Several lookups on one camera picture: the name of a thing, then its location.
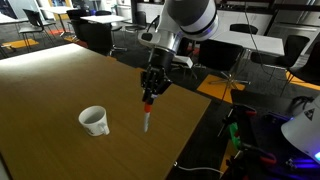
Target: white desk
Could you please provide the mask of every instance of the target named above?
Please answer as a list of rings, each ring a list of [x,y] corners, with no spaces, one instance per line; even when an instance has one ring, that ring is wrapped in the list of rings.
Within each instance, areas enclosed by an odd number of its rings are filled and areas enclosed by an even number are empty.
[[[0,24],[13,24],[16,22],[17,22],[16,19],[13,19],[13,18],[6,16],[4,14],[0,14]]]
[[[62,34],[60,36],[64,35],[66,33],[66,28],[64,27],[64,24],[62,22],[61,15],[62,14],[67,14],[68,10],[75,9],[75,8],[66,7],[66,6],[57,6],[57,7],[41,7],[40,9],[44,10],[44,11],[48,11],[48,12],[54,13],[54,14],[57,14],[59,16],[60,23],[61,23],[61,26],[62,26],[62,29],[63,29],[63,32],[62,32]]]
[[[284,55],[282,39],[260,35],[252,36],[258,47],[259,52],[279,56]],[[238,44],[246,49],[256,51],[256,47],[254,46],[251,36],[247,33],[226,31],[221,34],[216,33],[210,39],[231,44]]]
[[[81,19],[84,19],[84,20],[87,20],[87,21],[96,22],[96,23],[101,23],[101,24],[107,24],[107,23],[130,20],[130,18],[125,18],[125,17],[122,17],[122,16],[116,16],[116,15],[85,16],[85,17],[81,17]]]

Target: blue light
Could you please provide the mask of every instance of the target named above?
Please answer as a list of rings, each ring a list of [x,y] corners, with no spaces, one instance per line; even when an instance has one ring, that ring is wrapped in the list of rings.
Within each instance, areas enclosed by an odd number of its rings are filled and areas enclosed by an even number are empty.
[[[315,157],[316,157],[316,159],[317,159],[318,161],[320,161],[320,152],[318,152],[318,153],[315,155]]]

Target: marker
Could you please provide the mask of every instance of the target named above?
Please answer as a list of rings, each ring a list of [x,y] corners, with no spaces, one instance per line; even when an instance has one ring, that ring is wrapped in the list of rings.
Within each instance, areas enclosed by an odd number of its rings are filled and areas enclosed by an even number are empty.
[[[148,103],[144,104],[144,132],[148,131],[149,128],[149,118],[150,118],[150,112],[151,112],[151,105]]]

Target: white paper cup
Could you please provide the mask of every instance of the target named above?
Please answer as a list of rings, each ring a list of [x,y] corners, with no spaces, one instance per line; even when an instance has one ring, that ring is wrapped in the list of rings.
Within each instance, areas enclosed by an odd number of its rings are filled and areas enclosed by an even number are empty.
[[[106,110],[101,106],[91,106],[79,115],[79,122],[91,136],[109,134]]]

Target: black chair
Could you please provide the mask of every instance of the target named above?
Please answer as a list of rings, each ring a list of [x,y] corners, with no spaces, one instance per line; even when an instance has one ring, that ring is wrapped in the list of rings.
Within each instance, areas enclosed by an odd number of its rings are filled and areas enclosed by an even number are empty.
[[[146,13],[143,11],[135,12],[135,20],[136,20],[135,25],[124,27],[125,29],[124,37],[126,39],[126,32],[135,32],[136,33],[135,43],[136,43],[139,31],[145,30],[147,28]]]
[[[19,33],[22,34],[23,40],[27,46],[28,52],[30,52],[30,44],[29,44],[28,37],[27,37],[28,33],[31,33],[33,35],[34,35],[34,33],[42,33],[43,38],[47,37],[54,46],[54,43],[53,43],[51,37],[44,30],[44,26],[43,26],[42,21],[40,19],[39,12],[28,10],[28,9],[23,9],[23,11],[26,13],[28,20],[29,20],[30,24],[32,25],[32,26],[28,26],[28,27],[22,27],[19,30]]]
[[[254,63],[272,67],[273,71],[270,76],[271,79],[275,69],[286,70],[296,63],[309,40],[309,38],[304,36],[289,35],[284,47],[284,56],[272,56],[261,53],[259,54],[258,52],[252,52],[250,59]]]
[[[71,25],[75,34],[75,37],[72,38],[72,41],[74,40],[80,40],[86,42],[86,39],[84,35],[82,34],[82,31],[80,30],[80,26],[82,24],[87,24],[88,22],[86,21],[81,21],[81,20],[71,20]]]
[[[317,42],[311,51],[308,61],[304,66],[290,67],[288,71],[290,73],[287,82],[285,83],[281,96],[286,86],[291,82],[293,77],[297,77],[304,82],[320,86],[320,42]]]
[[[50,26],[53,25],[57,29],[57,31],[59,31],[58,27],[56,26],[56,23],[55,22],[50,22],[50,21],[42,21],[42,24],[43,24],[44,27],[47,27],[49,29],[49,31],[51,32],[52,36],[54,38],[56,38],[54,36],[54,33],[52,32],[51,28],[50,28]]]
[[[229,30],[250,34],[250,29],[252,34],[258,33],[258,28],[248,24],[231,24]]]
[[[110,11],[105,11],[105,10],[99,10],[95,13],[96,16],[105,16],[105,15],[112,15]],[[120,31],[122,29],[122,26],[119,26],[117,23],[111,23],[111,32],[112,32],[112,38],[113,42],[115,43],[115,37],[114,37],[114,32]]]
[[[84,9],[67,10],[67,14],[68,14],[70,20],[71,19],[72,20],[81,20],[80,17],[90,16],[90,12],[88,10],[84,10]]]
[[[172,62],[171,62],[171,70],[175,70],[175,69],[183,69],[183,77],[185,77],[186,74],[186,70],[190,69],[191,71],[191,75],[193,75],[195,77],[195,79],[197,79],[197,75],[194,73],[192,67],[193,67],[193,61],[192,61],[192,50],[189,48],[189,45],[192,43],[192,40],[183,37],[180,41],[179,47],[177,49],[177,53],[176,56],[183,56],[183,57],[188,57],[190,58],[190,62],[187,63],[185,61],[180,61],[178,59],[173,58]]]
[[[71,9],[67,11],[70,20],[83,21],[81,23],[87,22],[86,20],[81,19],[80,17],[90,16],[90,11],[85,9]],[[70,31],[71,21],[68,22],[68,29]]]
[[[235,82],[248,83],[246,81],[235,80],[238,62],[240,61],[244,48],[240,45],[224,43],[215,40],[206,40],[200,43],[198,62],[210,69],[220,71],[224,80],[212,81],[210,84],[226,83],[222,100],[227,88],[232,86],[237,89]]]
[[[113,42],[110,25],[86,23],[80,25],[80,30],[87,42],[88,49],[102,55],[111,55]]]

